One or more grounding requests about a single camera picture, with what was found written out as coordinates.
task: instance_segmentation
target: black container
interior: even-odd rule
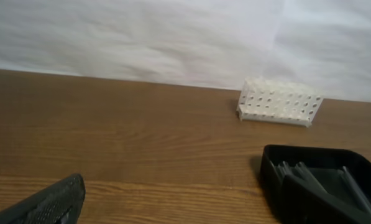
[[[290,174],[282,175],[283,161],[288,163]],[[299,162],[324,190],[299,175],[295,169]],[[344,180],[346,174],[353,177],[357,190],[371,206],[371,163],[352,151],[268,145],[260,170],[272,209],[283,223],[370,224],[371,211],[361,205],[358,191]]]

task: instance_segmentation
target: wooden table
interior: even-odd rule
[[[324,100],[303,128],[240,122],[238,91],[0,70],[0,210],[74,172],[79,223],[277,223],[267,144],[371,161],[371,103]]]

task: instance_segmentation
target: white paper sheet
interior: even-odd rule
[[[0,68],[240,89],[284,0],[0,0]]]
[[[371,101],[371,0],[288,0],[264,76]]]

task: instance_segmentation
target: wrinkled white fabric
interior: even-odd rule
[[[371,0],[288,0],[264,77],[371,101]]]
[[[0,68],[239,89],[284,0],[0,0]]]

